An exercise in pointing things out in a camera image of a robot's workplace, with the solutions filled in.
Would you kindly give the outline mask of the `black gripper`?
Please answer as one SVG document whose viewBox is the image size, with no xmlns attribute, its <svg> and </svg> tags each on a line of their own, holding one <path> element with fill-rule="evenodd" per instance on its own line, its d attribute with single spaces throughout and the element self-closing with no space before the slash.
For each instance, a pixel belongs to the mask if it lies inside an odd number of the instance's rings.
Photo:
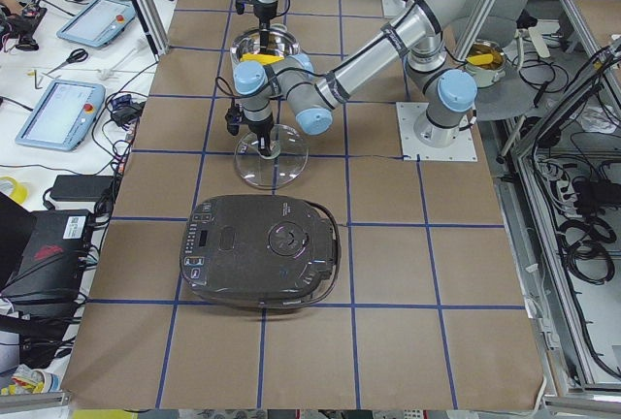
<svg viewBox="0 0 621 419">
<path fill-rule="evenodd" d="M 265 156 L 272 156 L 273 142 L 271 132 L 273 129 L 273 117 L 269 115 L 262 120 L 247 122 L 249 130 L 257 136 L 258 151 L 265 152 Z"/>
<path fill-rule="evenodd" d="M 277 3 L 255 3 L 255 16 L 259 21 L 259 53 L 270 55 L 270 26 L 277 17 Z"/>
</svg>

